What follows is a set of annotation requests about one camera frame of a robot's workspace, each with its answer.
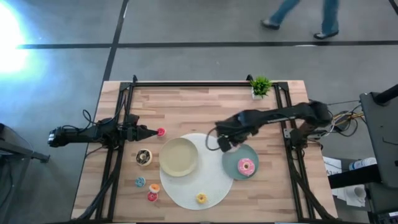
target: teal plate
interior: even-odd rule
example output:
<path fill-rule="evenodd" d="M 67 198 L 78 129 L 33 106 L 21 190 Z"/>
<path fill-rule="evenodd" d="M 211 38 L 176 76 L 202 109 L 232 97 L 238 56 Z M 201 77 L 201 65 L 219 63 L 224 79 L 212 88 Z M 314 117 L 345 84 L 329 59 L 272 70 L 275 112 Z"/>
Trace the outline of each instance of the teal plate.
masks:
<path fill-rule="evenodd" d="M 252 175 L 245 176 L 238 171 L 238 162 L 240 159 L 249 158 L 253 161 L 254 173 Z M 242 144 L 236 152 L 226 152 L 223 154 L 223 168 L 225 172 L 236 180 L 246 180 L 256 174 L 259 168 L 259 156 L 254 149 L 247 144 Z"/>

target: person's leg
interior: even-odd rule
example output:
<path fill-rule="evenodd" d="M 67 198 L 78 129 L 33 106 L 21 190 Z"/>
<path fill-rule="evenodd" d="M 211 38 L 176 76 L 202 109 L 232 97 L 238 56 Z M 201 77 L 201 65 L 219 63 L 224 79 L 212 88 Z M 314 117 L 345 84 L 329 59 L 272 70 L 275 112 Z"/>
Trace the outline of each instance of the person's leg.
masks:
<path fill-rule="evenodd" d="M 261 21 L 262 25 L 270 29 L 279 29 L 280 24 L 300 0 L 285 0 L 279 9 L 269 18 Z"/>
<path fill-rule="evenodd" d="M 325 39 L 338 34 L 338 6 L 339 0 L 324 0 L 322 32 L 315 34 L 315 38 Z"/>

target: yellow donut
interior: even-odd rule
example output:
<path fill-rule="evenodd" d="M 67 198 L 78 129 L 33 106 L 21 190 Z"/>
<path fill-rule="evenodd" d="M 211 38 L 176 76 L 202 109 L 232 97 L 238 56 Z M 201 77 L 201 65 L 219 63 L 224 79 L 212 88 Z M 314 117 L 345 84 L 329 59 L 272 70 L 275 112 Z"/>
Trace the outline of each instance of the yellow donut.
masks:
<path fill-rule="evenodd" d="M 204 193 L 199 193 L 197 195 L 197 202 L 198 203 L 206 203 L 207 202 L 207 197 Z"/>

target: concrete floor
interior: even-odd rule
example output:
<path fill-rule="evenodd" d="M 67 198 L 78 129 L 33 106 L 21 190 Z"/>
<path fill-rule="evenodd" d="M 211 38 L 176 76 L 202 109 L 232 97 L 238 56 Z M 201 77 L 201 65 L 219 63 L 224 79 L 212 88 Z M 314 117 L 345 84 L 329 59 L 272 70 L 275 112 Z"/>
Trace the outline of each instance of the concrete floor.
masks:
<path fill-rule="evenodd" d="M 259 20 L 277 0 L 130 0 L 120 43 L 312 41 L 322 3 L 303 0 L 278 32 Z M 14 50 L 12 44 L 111 43 L 122 0 L 5 0 L 0 2 L 0 122 L 14 128 L 48 164 L 32 161 L 11 223 L 68 220 L 86 144 L 49 148 L 56 126 L 83 126 L 82 109 L 94 114 L 109 49 Z M 398 15 L 388 0 L 342 1 L 340 34 L 332 41 L 398 40 Z M 305 80 L 308 96 L 325 103 L 357 100 L 359 94 L 398 83 L 398 45 L 329 47 L 220 47 L 118 49 L 110 80 L 242 80 L 247 74 L 274 80 Z M 356 103 L 330 106 L 350 110 Z M 372 156 L 366 127 L 344 138 L 322 140 L 324 156 Z M 367 222 L 364 212 L 338 206 L 346 221 Z"/>

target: shoe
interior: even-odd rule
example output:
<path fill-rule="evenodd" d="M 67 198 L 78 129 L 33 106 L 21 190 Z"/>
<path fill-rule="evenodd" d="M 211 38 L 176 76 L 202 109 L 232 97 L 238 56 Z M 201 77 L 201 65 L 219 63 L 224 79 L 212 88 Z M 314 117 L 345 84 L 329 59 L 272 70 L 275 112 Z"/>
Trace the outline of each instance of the shoe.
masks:
<path fill-rule="evenodd" d="M 280 25 L 271 23 L 268 19 L 261 20 L 261 25 L 267 29 L 279 30 Z"/>
<path fill-rule="evenodd" d="M 320 33 L 314 34 L 314 35 L 313 35 L 313 38 L 318 39 L 318 40 L 325 40 L 326 38 L 334 37 L 334 36 L 337 35 L 337 34 L 338 34 L 338 31 L 336 31 L 336 32 L 334 32 L 334 33 L 331 33 L 331 34 L 328 34 L 328 35 L 322 34 L 322 33 L 320 32 Z"/>

